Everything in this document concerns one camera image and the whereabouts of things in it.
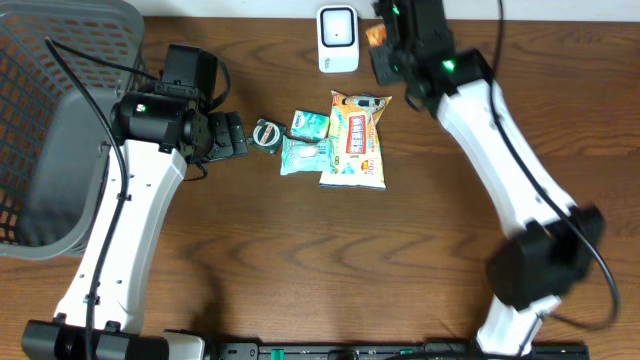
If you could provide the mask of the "orange tissue pack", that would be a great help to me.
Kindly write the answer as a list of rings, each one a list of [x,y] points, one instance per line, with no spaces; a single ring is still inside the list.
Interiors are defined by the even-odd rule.
[[[367,40],[371,48],[378,48],[385,44],[387,40],[387,31],[384,24],[377,24],[368,28],[366,31]]]

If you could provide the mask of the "dark green round-label pack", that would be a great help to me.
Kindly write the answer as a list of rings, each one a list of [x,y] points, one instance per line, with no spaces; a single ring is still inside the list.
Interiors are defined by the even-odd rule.
[[[286,134],[286,126],[266,118],[260,118],[248,139],[248,144],[271,156],[275,156]]]

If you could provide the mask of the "large beige snack bag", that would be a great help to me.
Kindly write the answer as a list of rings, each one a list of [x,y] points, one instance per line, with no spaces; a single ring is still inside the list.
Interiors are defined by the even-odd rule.
[[[322,173],[325,187],[386,188],[378,122],[391,96],[347,96],[332,90],[328,138],[332,168]]]

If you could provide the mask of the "teal white tissue pack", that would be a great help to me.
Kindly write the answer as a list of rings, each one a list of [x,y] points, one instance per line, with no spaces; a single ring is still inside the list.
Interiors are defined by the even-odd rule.
[[[294,138],[318,142],[328,135],[330,118],[326,115],[296,110],[292,120]]]

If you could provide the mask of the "mint green wipes pack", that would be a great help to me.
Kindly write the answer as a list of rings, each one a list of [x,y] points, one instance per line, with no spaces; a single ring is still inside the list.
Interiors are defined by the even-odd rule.
[[[333,168],[333,140],[323,139],[317,143],[283,138],[280,174],[286,176],[297,172],[330,172]]]

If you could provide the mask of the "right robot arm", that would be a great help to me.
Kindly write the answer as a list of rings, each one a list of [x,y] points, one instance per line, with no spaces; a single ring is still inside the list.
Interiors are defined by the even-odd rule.
[[[581,207],[548,174],[516,126],[497,64],[456,47],[439,1],[378,0],[381,36],[370,44],[378,84],[404,83],[462,148],[498,215],[504,244],[489,259],[493,299],[468,357],[530,358],[543,322],[602,263],[598,208]]]

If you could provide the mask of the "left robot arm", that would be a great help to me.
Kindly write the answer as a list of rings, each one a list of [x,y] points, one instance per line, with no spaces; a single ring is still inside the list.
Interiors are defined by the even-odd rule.
[[[28,322],[31,359],[209,359],[189,331],[142,334],[145,293],[168,207],[190,166],[245,155],[240,117],[217,92],[225,63],[171,45],[163,72],[97,117],[110,145],[106,184],[75,278],[50,321]]]

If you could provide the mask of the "white barcode scanner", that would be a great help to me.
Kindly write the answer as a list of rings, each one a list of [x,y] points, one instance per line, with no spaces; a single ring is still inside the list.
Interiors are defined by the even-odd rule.
[[[318,67],[322,73],[351,73],[359,66],[358,14],[349,5],[328,5],[316,13]]]

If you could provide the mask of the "grey plastic shopping basket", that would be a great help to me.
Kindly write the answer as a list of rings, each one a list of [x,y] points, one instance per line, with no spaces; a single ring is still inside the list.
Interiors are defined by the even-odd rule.
[[[1,254],[81,255],[103,192],[109,144],[96,114],[48,51],[104,113],[143,77],[144,20],[122,0],[1,4]]]

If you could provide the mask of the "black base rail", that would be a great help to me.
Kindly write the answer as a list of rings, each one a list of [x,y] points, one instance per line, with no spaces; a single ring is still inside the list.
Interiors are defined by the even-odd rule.
[[[461,341],[430,341],[424,344],[283,345],[250,342],[220,343],[206,359],[214,360],[386,360],[386,359],[533,359],[590,360],[582,344],[537,344],[528,353],[515,355],[482,353]]]

